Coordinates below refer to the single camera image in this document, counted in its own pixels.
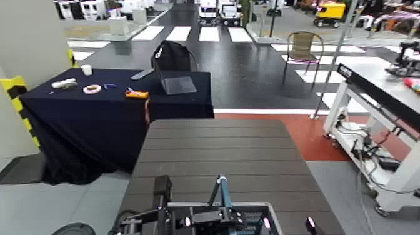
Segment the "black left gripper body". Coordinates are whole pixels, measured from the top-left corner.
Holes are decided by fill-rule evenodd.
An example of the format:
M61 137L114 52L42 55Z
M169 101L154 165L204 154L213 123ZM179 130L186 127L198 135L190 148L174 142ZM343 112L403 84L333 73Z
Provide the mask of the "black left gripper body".
M166 234L166 210L163 207L142 212L139 216L140 235L165 235Z

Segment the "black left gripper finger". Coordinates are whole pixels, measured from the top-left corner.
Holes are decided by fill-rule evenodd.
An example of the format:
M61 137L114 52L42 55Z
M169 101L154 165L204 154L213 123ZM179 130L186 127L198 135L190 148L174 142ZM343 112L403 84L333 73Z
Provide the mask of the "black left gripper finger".
M217 208L213 211L192 215L191 225L194 227L242 228L246 225L246 219L243 213L233 208Z
M167 235L176 234L176 212L169 211L166 215L166 232Z

